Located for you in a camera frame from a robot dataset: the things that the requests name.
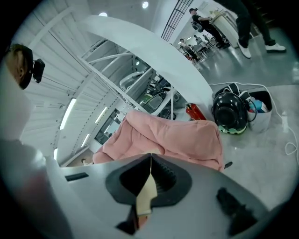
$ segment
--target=pink towel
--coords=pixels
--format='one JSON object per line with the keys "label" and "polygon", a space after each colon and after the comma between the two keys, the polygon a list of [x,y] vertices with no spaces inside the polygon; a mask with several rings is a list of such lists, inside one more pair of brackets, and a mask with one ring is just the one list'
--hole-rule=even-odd
{"label": "pink towel", "polygon": [[121,160],[151,150],[216,170],[223,169],[222,144],[214,122],[173,121],[135,110],[126,115],[118,130],[93,155],[93,161]]}

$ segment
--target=helmet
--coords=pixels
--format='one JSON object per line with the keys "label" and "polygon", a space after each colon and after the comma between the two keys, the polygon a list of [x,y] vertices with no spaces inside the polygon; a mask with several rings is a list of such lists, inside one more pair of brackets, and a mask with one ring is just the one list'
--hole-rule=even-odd
{"label": "helmet", "polygon": [[243,101],[234,93],[218,94],[212,109],[215,123],[221,132],[241,134],[247,128],[247,111]]}

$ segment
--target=fluorescent light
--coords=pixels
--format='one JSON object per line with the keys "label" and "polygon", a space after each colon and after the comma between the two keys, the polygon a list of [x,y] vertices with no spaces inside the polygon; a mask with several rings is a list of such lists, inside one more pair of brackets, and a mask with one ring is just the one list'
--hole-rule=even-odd
{"label": "fluorescent light", "polygon": [[107,17],[107,13],[100,13],[99,16]]}
{"label": "fluorescent light", "polygon": [[104,134],[106,134],[106,132],[107,132],[107,130],[108,130],[108,128],[110,127],[110,125],[107,127],[107,129],[104,131]]}
{"label": "fluorescent light", "polygon": [[73,108],[74,104],[76,103],[76,100],[75,98],[72,98],[69,105],[67,106],[67,109],[64,113],[64,117],[61,121],[61,125],[59,127],[60,130],[64,129],[64,126],[66,124],[66,121],[67,121],[67,118],[70,116],[70,113],[71,113],[71,109]]}
{"label": "fluorescent light", "polygon": [[102,110],[101,114],[98,116],[98,118],[97,118],[97,120],[95,121],[95,123],[98,123],[98,121],[100,120],[101,116],[103,115],[103,113],[105,113],[106,110],[107,110],[107,107],[105,107],[105,108]]}
{"label": "fluorescent light", "polygon": [[149,3],[148,2],[144,2],[143,4],[142,4],[142,7],[143,8],[147,8],[149,6]]}
{"label": "fluorescent light", "polygon": [[87,134],[87,136],[85,137],[85,139],[84,139],[84,141],[83,141],[83,144],[81,145],[81,148],[85,145],[85,143],[86,143],[88,137],[89,137],[89,134]]}
{"label": "fluorescent light", "polygon": [[58,148],[54,149],[54,159],[57,160],[57,151],[58,151]]}

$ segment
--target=white sneaker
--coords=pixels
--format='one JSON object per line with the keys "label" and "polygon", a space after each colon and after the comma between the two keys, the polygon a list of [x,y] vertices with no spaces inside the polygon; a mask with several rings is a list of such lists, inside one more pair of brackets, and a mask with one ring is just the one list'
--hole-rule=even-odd
{"label": "white sneaker", "polygon": [[267,46],[266,45],[266,50],[267,50],[268,53],[271,53],[271,52],[286,52],[285,47],[279,45],[278,43],[276,43],[273,46]]}
{"label": "white sneaker", "polygon": [[241,46],[241,44],[239,43],[239,41],[238,41],[237,43],[238,43],[238,46],[239,46],[239,48],[240,48],[242,54],[243,54],[246,58],[250,59],[250,58],[251,58],[251,54],[250,54],[249,49],[248,49],[248,48],[245,48],[245,47],[243,47],[243,46]]}

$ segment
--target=red object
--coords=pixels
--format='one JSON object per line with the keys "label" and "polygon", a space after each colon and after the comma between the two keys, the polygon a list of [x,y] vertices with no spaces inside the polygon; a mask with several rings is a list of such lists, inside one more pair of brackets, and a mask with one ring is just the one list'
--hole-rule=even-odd
{"label": "red object", "polygon": [[196,104],[188,103],[186,105],[186,113],[190,115],[192,120],[206,120]]}

